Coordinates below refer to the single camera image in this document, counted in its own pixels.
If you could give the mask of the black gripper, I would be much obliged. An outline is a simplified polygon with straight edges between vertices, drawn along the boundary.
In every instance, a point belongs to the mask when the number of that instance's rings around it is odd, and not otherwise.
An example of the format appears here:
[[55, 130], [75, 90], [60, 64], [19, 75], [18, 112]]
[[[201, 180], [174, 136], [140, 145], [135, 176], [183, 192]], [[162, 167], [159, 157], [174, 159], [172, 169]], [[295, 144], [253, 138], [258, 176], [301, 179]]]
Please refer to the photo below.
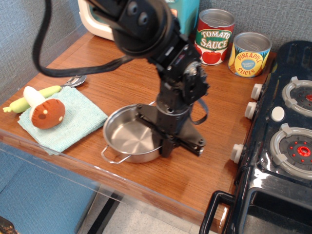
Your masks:
[[173, 149], [181, 146], [196, 156], [203, 153], [206, 140], [195, 128], [202, 124], [206, 116], [199, 120], [192, 120], [193, 105], [175, 103], [169, 106], [160, 96], [156, 99], [156, 105], [137, 104], [136, 118], [142, 124], [152, 130], [159, 139], [161, 156], [169, 157]]

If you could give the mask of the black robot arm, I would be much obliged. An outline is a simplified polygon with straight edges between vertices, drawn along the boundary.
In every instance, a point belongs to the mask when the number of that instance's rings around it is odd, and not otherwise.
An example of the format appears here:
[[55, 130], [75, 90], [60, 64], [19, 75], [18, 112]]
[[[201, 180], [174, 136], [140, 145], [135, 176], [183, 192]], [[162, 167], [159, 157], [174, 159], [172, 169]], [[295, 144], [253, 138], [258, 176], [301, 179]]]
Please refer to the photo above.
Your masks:
[[160, 91], [156, 105], [138, 104], [137, 119], [159, 137], [161, 154], [182, 146], [202, 153], [205, 139], [195, 129], [195, 102], [207, 94], [206, 73], [199, 53], [180, 32], [179, 22], [163, 0], [91, 0], [96, 15], [112, 29], [116, 46], [131, 59], [147, 59], [156, 66]]

